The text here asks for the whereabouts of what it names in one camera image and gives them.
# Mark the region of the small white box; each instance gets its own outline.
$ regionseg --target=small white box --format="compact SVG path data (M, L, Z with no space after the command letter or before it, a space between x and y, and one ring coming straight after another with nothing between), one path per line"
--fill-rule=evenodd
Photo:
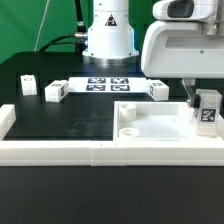
M45 99L48 102L60 102L68 94L69 83L66 80L55 80L45 88Z
M37 95L37 86L34 75L21 76L21 84L24 96Z
M201 97L194 125L198 135L216 136L222 95L217 90L197 89Z
M168 100L169 87L160 80L147 80L147 93L155 101Z

